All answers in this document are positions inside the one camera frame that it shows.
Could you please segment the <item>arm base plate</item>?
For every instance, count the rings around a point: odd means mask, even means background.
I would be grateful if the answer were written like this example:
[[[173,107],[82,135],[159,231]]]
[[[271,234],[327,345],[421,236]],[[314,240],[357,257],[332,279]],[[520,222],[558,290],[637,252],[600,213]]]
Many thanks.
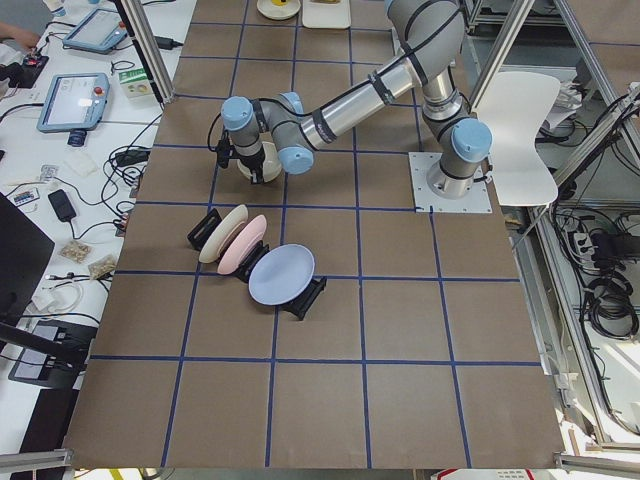
[[[410,152],[408,156],[417,213],[492,213],[480,165],[472,177],[458,180],[447,177],[441,170],[441,153]]]

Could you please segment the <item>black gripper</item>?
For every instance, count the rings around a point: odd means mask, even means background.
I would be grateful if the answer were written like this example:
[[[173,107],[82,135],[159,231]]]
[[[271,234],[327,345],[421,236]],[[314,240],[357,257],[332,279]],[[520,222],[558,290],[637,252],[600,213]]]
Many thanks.
[[[251,172],[251,183],[262,184],[264,182],[263,163],[265,150],[261,142],[254,142],[248,146],[235,145],[236,153],[241,163]]]

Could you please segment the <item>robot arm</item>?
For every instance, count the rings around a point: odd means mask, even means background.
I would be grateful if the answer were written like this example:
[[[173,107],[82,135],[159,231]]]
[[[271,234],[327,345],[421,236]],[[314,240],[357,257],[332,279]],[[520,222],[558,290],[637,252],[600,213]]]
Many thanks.
[[[235,159],[254,184],[264,182],[262,134],[270,134],[282,168],[303,174],[316,151],[391,105],[412,89],[421,89],[422,117],[443,150],[427,173],[436,195],[459,199],[470,190],[476,170],[489,154],[489,127],[473,117],[450,74],[465,34],[456,1],[388,1],[386,14],[399,37],[396,56],[365,80],[306,112],[294,92],[274,98],[233,96],[221,107],[222,135],[213,150],[220,167]]]

